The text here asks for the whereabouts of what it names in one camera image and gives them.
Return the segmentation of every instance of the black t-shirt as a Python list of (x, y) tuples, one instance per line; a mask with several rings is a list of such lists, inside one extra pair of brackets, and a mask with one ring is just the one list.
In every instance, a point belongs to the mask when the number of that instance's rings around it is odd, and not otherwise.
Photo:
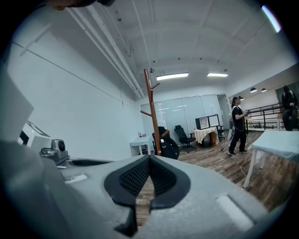
[(244, 117), (241, 118), (241, 119), (236, 119), (235, 116), (236, 115), (241, 115), (241, 114), (243, 114), (243, 112), (239, 107), (235, 107), (233, 109), (233, 114), (232, 115), (233, 115), (234, 125), (240, 131), (242, 131), (245, 127), (245, 119), (244, 119)]

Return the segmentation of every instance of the desk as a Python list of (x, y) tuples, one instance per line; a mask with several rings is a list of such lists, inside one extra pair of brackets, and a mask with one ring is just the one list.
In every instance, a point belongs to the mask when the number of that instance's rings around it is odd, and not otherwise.
[(219, 143), (218, 131), (217, 131), (216, 127), (211, 127), (211, 128), (207, 128), (207, 129), (194, 129), (193, 131), (194, 131), (194, 135), (195, 135), (195, 140), (198, 143), (201, 143), (207, 134), (210, 134), (210, 141), (214, 145), (217, 145)]
[(152, 136), (138, 137), (137, 139), (130, 142), (130, 145), (131, 146), (139, 146), (140, 155), (142, 155), (141, 145), (146, 144), (148, 147), (148, 155), (150, 155), (151, 139), (152, 139)]
[[(297, 131), (265, 131), (251, 146), (252, 157), (248, 174), (243, 185), (246, 188), (256, 161), (257, 151), (271, 153), (290, 161), (299, 162), (299, 132)], [(262, 156), (260, 169), (265, 164), (265, 154)]]
[(282, 116), (283, 114), (278, 114), (276, 119), (277, 119), (277, 129), (281, 130), (281, 121), (282, 121)]

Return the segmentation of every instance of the glass wall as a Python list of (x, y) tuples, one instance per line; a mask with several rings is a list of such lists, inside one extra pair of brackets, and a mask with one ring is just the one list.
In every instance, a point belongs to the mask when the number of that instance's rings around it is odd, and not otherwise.
[(166, 129), (170, 131), (170, 137), (177, 143), (178, 136), (174, 132), (176, 125), (181, 125), (185, 134), (189, 137), (188, 124), (182, 98), (162, 101), (163, 112), (165, 117)]
[[(142, 105), (141, 110), (150, 113), (150, 105)], [(158, 126), (163, 126), (170, 131), (171, 138), (179, 145), (178, 136), (174, 132), (176, 125), (181, 125), (187, 137), (196, 129), (195, 119), (213, 114), (218, 114), (219, 123), (222, 124), (222, 115), (216, 95), (203, 95), (171, 99), (155, 103)], [(143, 128), (146, 135), (154, 132), (150, 116), (142, 114)]]

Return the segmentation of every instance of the person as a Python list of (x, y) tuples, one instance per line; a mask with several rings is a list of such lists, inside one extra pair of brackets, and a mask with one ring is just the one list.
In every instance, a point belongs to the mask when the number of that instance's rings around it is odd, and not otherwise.
[(240, 99), (238, 97), (233, 98), (232, 102), (232, 108), (233, 108), (233, 122), (235, 125), (235, 134), (233, 136), (233, 139), (230, 143), (228, 154), (235, 157), (236, 154), (234, 153), (235, 146), (240, 139), (240, 149), (239, 153), (247, 153), (247, 150), (245, 150), (245, 143), (246, 143), (246, 128), (245, 128), (245, 119), (244, 117), (247, 115), (247, 113), (244, 113), (241, 108), (239, 107), (239, 104), (241, 103)]
[(284, 122), (286, 131), (293, 131), (297, 119), (297, 105), (298, 100), (296, 95), (289, 90), (287, 85), (284, 86), (284, 93), (282, 95), (282, 104), (284, 106), (282, 121)]

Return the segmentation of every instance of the seated person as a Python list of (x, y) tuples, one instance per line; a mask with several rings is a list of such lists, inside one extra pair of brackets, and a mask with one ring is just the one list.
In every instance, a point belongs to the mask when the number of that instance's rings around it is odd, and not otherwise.
[(292, 131), (295, 128), (297, 119), (297, 97), (289, 90), (287, 85), (284, 86), (284, 94), (282, 95), (282, 104), (284, 106), (284, 112), (282, 120), (284, 122), (285, 130)]

